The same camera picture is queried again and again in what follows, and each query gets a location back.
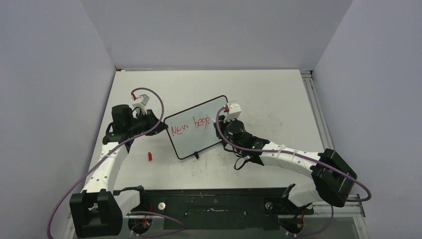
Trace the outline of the black framed small whiteboard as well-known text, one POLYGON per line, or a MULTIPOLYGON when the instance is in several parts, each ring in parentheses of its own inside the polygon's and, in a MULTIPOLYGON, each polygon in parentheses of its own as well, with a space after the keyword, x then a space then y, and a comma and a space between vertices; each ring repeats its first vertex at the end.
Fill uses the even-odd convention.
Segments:
POLYGON ((179 160, 198 153, 221 142, 216 135, 214 120, 217 111, 228 103, 221 95, 164 118, 167 134, 179 160))

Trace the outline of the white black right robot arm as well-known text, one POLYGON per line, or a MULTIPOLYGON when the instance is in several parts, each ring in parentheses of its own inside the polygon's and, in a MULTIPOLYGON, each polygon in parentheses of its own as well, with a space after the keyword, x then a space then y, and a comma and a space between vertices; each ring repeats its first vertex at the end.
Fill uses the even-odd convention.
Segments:
POLYGON ((231 145, 245 162, 262 166, 277 166, 310 179, 309 182, 293 183, 281 200, 287 213, 314 202, 326 202, 334 207, 344 207, 354 186, 357 175, 333 149, 323 152, 305 152, 259 138, 248 133, 243 122, 224 122, 219 116, 214 122, 216 135, 224 145, 231 145))

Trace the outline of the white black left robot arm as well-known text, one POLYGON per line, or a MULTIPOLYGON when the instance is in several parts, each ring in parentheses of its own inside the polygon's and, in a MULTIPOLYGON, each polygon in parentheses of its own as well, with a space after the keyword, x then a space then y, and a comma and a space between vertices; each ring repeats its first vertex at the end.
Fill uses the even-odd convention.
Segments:
POLYGON ((168 126, 151 109, 117 105, 111 109, 112 122, 102 139, 99 164, 89 173, 81 193, 70 198, 70 209, 78 238, 116 236, 121 232, 123 209, 114 197, 114 185, 121 165, 136 135, 153 136, 168 126))

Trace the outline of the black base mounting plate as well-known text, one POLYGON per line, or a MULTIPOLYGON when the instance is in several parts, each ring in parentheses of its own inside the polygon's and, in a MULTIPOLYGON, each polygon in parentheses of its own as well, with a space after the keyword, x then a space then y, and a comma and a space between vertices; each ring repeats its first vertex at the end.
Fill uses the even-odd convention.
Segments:
POLYGON ((140 202, 128 213, 130 229, 147 235, 153 229, 276 230, 298 233, 303 216, 315 216, 317 204, 295 206, 290 188, 138 189, 140 202))

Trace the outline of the aluminium right side rail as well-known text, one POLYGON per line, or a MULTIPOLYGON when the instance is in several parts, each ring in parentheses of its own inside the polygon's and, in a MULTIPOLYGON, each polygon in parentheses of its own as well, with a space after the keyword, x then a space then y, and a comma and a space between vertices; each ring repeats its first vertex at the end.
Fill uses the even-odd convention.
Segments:
POLYGON ((304 70, 300 72, 307 93, 310 106, 317 124, 317 129, 324 148, 335 149, 326 123, 321 104, 318 99, 312 71, 304 70))

